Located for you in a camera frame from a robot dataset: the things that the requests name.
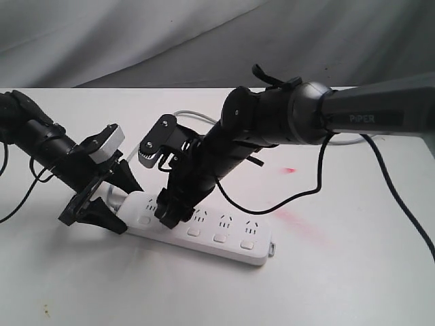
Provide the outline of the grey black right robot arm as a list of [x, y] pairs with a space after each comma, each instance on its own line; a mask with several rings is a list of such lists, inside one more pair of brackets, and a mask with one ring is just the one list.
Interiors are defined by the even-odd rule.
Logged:
[[333, 134], [434, 135], [434, 74], [345, 90], [295, 77], [268, 79], [262, 92], [235, 88], [204, 135], [178, 126], [167, 186], [156, 217], [168, 228], [188, 221], [218, 181], [253, 152], [278, 145], [319, 145]]

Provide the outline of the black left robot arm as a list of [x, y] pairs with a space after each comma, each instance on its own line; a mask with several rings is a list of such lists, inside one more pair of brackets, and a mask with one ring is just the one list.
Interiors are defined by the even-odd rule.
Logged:
[[1, 142], [16, 145], [75, 194], [60, 214], [66, 225], [85, 223], [123, 234], [127, 225], [102, 198], [92, 196], [106, 182], [127, 194], [140, 192], [119, 146], [125, 136], [117, 124], [76, 143], [27, 95], [12, 90], [1, 94]]

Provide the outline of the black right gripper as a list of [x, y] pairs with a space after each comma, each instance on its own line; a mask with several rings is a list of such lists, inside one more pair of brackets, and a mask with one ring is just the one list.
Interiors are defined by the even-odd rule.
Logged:
[[169, 229], [184, 222], [185, 212], [204, 200], [214, 189], [220, 164], [221, 136], [170, 136], [162, 145], [174, 157], [167, 186], [158, 195], [154, 216]]

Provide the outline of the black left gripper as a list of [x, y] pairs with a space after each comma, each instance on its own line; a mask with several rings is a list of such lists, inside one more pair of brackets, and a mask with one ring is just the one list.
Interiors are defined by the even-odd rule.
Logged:
[[121, 160], [121, 151], [116, 151], [108, 161], [95, 164], [84, 153], [74, 153], [61, 160], [53, 173], [68, 185], [75, 195], [59, 216], [65, 225], [84, 223], [109, 230], [116, 234], [127, 231], [127, 225], [117, 217], [101, 197], [92, 200], [98, 187], [107, 182], [130, 194], [142, 192], [126, 160]]

